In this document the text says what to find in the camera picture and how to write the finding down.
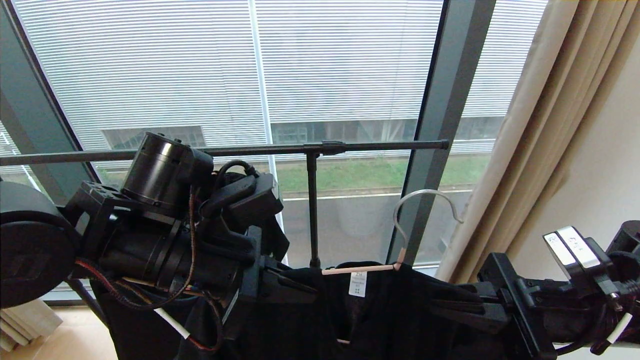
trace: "beige curtain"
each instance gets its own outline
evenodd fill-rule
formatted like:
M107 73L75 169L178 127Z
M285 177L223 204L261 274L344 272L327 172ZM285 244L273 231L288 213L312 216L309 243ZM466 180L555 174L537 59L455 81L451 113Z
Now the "beige curtain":
M521 230L591 104L637 1L551 0L496 141L486 174L436 276L475 281L491 252Z

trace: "metal hook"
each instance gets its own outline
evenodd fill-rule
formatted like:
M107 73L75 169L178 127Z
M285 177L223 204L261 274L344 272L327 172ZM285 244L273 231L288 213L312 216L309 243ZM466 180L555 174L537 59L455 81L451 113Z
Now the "metal hook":
M403 237L403 240L404 240L403 248L404 249L406 249L407 246L409 245L409 238L407 237L406 232L400 226L400 222L398 221L398 212L400 211L400 207L404 204L404 202L406 202L407 200L411 199L412 197L414 197L416 195L422 195L422 194L426 194L426 193L430 193L430 194L433 194L433 195L439 195L439 196L442 196L443 198L447 199L447 201L449 202L449 205L451 205L451 213L453 214L453 218L456 219L456 221L461 223L461 224L464 223L464 221L462 221L462 219L458 217L458 211L456 210L456 205L453 203L453 201L451 201L451 199L445 193L439 192L438 190L433 190L433 189L421 189L421 190L416 190L416 191L414 191L412 193L408 193L405 196L403 196L402 199L400 199L400 201L397 202L396 207L394 208L394 226L396 227L396 229L398 230L400 235L402 235L402 237Z

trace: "wall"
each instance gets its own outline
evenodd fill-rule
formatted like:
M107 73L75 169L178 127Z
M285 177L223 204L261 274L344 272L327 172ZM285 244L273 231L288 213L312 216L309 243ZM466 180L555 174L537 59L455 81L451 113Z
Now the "wall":
M570 163L566 179L512 256L524 277L566 280L541 235L575 226L604 249L626 220L640 219L640 39ZM561 360L595 359L583 348ZM600 359L640 358L640 349L611 348Z

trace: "floor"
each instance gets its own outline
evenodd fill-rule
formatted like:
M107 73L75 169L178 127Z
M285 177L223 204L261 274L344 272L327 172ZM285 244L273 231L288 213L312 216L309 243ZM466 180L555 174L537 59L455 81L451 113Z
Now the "floor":
M0 353L2 360L117 360L107 328L85 306L55 307L63 323L26 347Z

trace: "clothing tag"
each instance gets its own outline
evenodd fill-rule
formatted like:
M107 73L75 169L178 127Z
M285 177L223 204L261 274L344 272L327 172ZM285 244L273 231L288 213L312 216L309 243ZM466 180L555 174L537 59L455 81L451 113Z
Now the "clothing tag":
M367 272L352 272L349 295L364 297L367 289Z

